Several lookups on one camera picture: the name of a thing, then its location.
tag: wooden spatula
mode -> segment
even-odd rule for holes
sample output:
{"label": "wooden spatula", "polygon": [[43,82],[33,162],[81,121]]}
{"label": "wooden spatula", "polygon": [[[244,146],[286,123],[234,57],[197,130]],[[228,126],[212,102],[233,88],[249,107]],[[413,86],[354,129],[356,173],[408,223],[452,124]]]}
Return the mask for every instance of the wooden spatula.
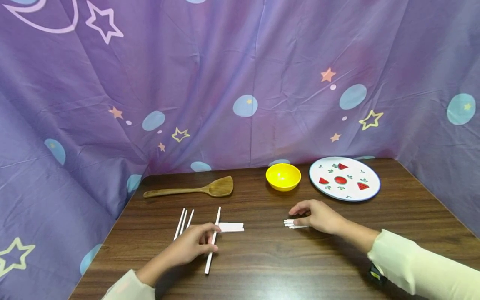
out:
{"label": "wooden spatula", "polygon": [[233,191],[233,178],[231,176],[227,176],[224,178],[217,179],[212,183],[210,183],[209,185],[205,185],[204,187],[198,188],[198,189],[163,189],[163,190],[144,192],[144,198],[152,198],[152,197],[173,195],[173,194],[183,194],[188,192],[203,192],[205,194],[209,194],[212,197],[225,197],[230,195],[232,191]]}

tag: light yellow sleeve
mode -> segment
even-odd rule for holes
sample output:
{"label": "light yellow sleeve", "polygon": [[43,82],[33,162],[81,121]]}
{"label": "light yellow sleeve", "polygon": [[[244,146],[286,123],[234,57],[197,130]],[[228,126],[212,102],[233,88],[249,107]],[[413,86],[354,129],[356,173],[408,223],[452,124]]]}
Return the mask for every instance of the light yellow sleeve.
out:
{"label": "light yellow sleeve", "polygon": [[479,300],[480,272],[382,230],[368,253],[391,282],[429,299]]}
{"label": "light yellow sleeve", "polygon": [[138,280],[130,270],[108,289],[102,300],[155,300],[155,289]]}

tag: yellow bowl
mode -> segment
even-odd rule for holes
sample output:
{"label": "yellow bowl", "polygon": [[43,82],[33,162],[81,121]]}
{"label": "yellow bowl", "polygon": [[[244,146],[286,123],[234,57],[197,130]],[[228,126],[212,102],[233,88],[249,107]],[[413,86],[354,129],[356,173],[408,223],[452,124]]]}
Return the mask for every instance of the yellow bowl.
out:
{"label": "yellow bowl", "polygon": [[268,183],[277,191],[293,190],[301,179],[300,170],[290,164],[276,164],[268,168],[265,175]]}

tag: finger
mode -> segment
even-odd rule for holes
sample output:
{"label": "finger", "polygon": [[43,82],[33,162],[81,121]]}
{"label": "finger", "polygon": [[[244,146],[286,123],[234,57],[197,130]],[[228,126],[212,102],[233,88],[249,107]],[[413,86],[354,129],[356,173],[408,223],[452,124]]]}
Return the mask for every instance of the finger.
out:
{"label": "finger", "polygon": [[198,227],[198,230],[201,232],[201,233],[206,233],[206,232],[209,232],[209,231],[217,231],[217,232],[221,232],[222,229],[220,227],[218,227],[217,225],[213,224],[213,223],[205,223],[203,225],[200,225]]}
{"label": "finger", "polygon": [[206,245],[199,245],[198,246],[198,255],[207,254],[207,253],[210,253],[210,252],[217,252],[217,251],[218,251],[218,246],[217,245],[206,244]]}
{"label": "finger", "polygon": [[301,211],[305,213],[307,210],[310,210],[312,201],[315,201],[315,200],[304,200],[304,201],[298,202],[294,207],[290,209],[288,214],[291,216],[294,216],[300,213]]}
{"label": "finger", "polygon": [[211,244],[213,239],[213,232],[207,231],[205,233],[206,244]]}
{"label": "finger", "polygon": [[202,236],[200,237],[200,239],[198,240],[198,243],[199,243],[200,245],[206,244],[205,235],[202,235]]}
{"label": "finger", "polygon": [[293,224],[296,226],[310,226],[310,217],[298,218],[293,221]]}

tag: purple fabric backdrop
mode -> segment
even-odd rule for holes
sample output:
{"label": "purple fabric backdrop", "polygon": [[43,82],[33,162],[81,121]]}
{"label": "purple fabric backdrop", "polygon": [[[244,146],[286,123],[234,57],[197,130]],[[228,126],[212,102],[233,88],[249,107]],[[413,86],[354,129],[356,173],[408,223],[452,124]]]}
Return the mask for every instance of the purple fabric backdrop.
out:
{"label": "purple fabric backdrop", "polygon": [[0,3],[2,299],[66,299],[154,173],[393,157],[480,235],[476,0]]}

